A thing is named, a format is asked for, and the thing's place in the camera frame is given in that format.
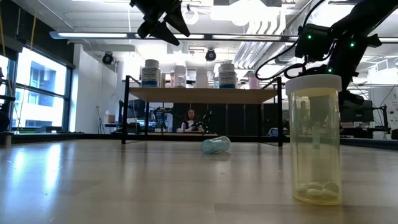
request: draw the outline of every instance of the ceiling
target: ceiling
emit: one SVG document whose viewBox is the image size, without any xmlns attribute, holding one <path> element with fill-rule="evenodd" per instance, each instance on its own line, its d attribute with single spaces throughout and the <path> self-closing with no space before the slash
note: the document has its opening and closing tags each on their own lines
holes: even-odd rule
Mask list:
<svg viewBox="0 0 398 224">
<path fill-rule="evenodd" d="M 35 0 L 13 0 L 30 13 L 34 13 Z M 191 33 L 214 33 L 214 34 L 244 34 L 250 32 L 249 24 L 245 26 L 237 26 L 244 16 L 237 21 L 220 21 L 214 20 L 209 15 L 212 8 L 213 0 L 203 0 L 202 13 L 198 14 L 198 21 L 194 25 L 188 25 Z M 285 21 L 290 21 L 293 16 L 301 10 L 308 0 L 295 0 L 295 4 L 285 5 Z M 352 6 L 335 6 L 323 4 L 312 15 L 311 22 L 318 25 L 330 26 L 338 19 L 350 12 Z M 234 19 L 239 15 L 252 16 L 257 15 L 266 18 L 267 14 L 256 12 L 256 9 L 239 9 L 239 13 L 227 15 Z M 186 19 L 190 19 L 192 13 L 188 13 Z M 136 9 L 131 8 L 126 3 L 104 3 L 104 2 L 84 2 L 72 0 L 39 0 L 37 17 L 44 21 L 57 31 L 62 32 L 136 32 L 137 28 L 143 22 L 143 15 Z M 381 36 L 398 36 L 396 28 L 398 27 L 398 13 L 393 13 L 386 21 L 384 21 L 375 30 Z M 205 61 L 205 53 L 207 48 L 216 49 L 218 59 L 232 60 L 235 55 L 242 49 L 241 42 L 227 41 L 188 41 L 188 46 L 203 47 L 202 51 L 189 52 L 187 59 L 187 67 L 195 69 L 199 66 L 207 65 L 210 69 L 215 63 L 207 63 Z M 90 45 L 95 46 L 95 54 L 103 54 L 105 45 L 133 45 L 140 52 L 144 59 L 158 58 L 162 63 L 162 59 L 167 57 L 167 44 L 159 40 L 90 40 Z M 129 52 L 119 52 L 117 57 L 123 59 Z M 365 58 L 374 59 L 374 57 L 398 56 L 398 45 L 386 44 L 377 49 L 369 48 Z M 173 64 L 173 62 L 163 62 L 165 64 Z M 274 71 L 275 67 L 266 67 L 265 69 Z"/>
</svg>

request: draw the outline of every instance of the blue bottle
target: blue bottle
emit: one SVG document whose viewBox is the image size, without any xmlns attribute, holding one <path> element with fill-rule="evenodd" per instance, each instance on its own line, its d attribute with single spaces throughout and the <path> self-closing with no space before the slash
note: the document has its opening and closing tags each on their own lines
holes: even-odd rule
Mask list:
<svg viewBox="0 0 398 224">
<path fill-rule="evenodd" d="M 225 152 L 231 146 L 231 141 L 226 136 L 207 139 L 201 144 L 201 150 L 204 154 L 216 154 L 219 152 Z"/>
</svg>

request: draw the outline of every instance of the blue label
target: blue label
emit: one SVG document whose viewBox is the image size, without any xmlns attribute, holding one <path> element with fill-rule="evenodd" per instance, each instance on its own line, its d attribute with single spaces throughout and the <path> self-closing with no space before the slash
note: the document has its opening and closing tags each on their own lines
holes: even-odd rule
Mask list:
<svg viewBox="0 0 398 224">
<path fill-rule="evenodd" d="M 220 88 L 236 88 L 235 84 L 220 85 Z"/>
<path fill-rule="evenodd" d="M 157 88 L 157 81 L 142 81 L 143 88 Z"/>
</svg>

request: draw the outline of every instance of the computer monitor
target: computer monitor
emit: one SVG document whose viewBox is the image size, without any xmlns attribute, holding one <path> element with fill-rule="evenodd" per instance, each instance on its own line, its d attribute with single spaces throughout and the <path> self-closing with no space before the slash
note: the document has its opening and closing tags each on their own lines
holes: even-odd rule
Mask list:
<svg viewBox="0 0 398 224">
<path fill-rule="evenodd" d="M 370 100 L 364 101 L 362 105 L 357 105 L 349 101 L 344 101 L 340 108 L 341 122 L 373 122 L 373 103 Z"/>
<path fill-rule="evenodd" d="M 144 100 L 129 100 L 129 109 L 127 111 L 127 118 L 145 118 L 145 101 Z"/>
</svg>

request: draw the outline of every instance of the white bottle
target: white bottle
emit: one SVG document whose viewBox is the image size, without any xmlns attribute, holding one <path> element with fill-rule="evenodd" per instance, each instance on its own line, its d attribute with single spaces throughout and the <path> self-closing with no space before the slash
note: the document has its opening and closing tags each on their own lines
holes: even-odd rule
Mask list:
<svg viewBox="0 0 398 224">
<path fill-rule="evenodd" d="M 253 71 L 248 71 L 248 77 L 249 77 L 249 88 L 251 90 L 260 89 L 259 80 L 256 78 Z"/>
<path fill-rule="evenodd" d="M 208 88 L 206 68 L 200 67 L 197 69 L 196 88 Z"/>
<path fill-rule="evenodd" d="M 174 68 L 174 87 L 186 88 L 187 87 L 187 68 L 183 65 L 177 65 Z"/>
<path fill-rule="evenodd" d="M 145 67 L 142 69 L 142 83 L 143 88 L 157 88 L 160 84 L 161 71 L 159 62 L 153 59 L 145 61 Z"/>
<path fill-rule="evenodd" d="M 220 88 L 236 88 L 235 65 L 232 63 L 222 64 L 218 74 L 220 78 Z"/>
</svg>

